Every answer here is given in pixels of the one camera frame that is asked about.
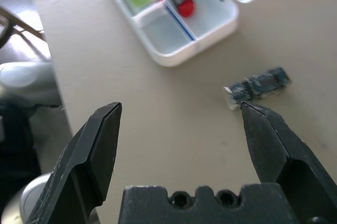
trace red marker cap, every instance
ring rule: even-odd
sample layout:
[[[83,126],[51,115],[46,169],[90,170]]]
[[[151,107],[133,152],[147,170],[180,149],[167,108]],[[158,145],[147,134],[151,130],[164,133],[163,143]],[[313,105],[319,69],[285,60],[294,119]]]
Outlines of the red marker cap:
[[[194,13],[194,2],[192,0],[185,0],[177,9],[181,16],[190,17]]]

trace black tool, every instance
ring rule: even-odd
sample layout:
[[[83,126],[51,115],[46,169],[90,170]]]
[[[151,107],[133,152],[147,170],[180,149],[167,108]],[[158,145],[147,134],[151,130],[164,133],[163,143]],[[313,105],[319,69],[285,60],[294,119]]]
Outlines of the black tool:
[[[63,150],[26,224],[83,224],[101,206],[115,164],[122,105],[98,109]]]
[[[163,187],[128,187],[119,223],[335,223],[337,186],[309,147],[279,114],[249,102],[241,109],[261,184],[244,186],[239,196],[229,190],[215,196],[200,187],[194,197],[178,191],[170,198]],[[114,104],[90,117],[61,156],[29,224],[86,223],[106,197],[120,116],[120,104]]]

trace beige desk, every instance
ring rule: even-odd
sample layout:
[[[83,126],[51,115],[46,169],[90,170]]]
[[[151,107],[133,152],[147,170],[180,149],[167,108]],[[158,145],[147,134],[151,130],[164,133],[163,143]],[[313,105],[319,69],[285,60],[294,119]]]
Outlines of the beige desk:
[[[102,223],[117,223],[128,185],[169,193],[199,185],[239,192],[258,182],[239,111],[221,88],[269,67],[293,79],[261,102],[279,112],[337,180],[336,0],[240,4],[240,29],[177,68],[154,63],[112,0],[35,0],[69,122],[123,104],[115,173]]]

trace plastic container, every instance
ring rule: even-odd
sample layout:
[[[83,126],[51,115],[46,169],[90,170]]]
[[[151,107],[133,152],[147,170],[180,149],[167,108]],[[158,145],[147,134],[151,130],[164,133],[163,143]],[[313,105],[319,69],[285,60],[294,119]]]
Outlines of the plastic container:
[[[233,0],[194,0],[195,13],[187,18],[177,13],[171,0],[158,0],[136,15],[123,0],[114,1],[150,56],[162,66],[177,66],[237,29],[239,9]]]

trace screw hole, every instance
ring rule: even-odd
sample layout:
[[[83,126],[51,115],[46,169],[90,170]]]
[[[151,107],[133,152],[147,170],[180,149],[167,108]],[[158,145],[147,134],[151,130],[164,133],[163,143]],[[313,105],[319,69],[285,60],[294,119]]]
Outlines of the screw hole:
[[[192,205],[192,199],[187,192],[177,191],[171,196],[170,203],[177,208],[186,209]]]
[[[229,190],[219,191],[216,197],[220,204],[227,208],[235,208],[239,205],[237,196]]]

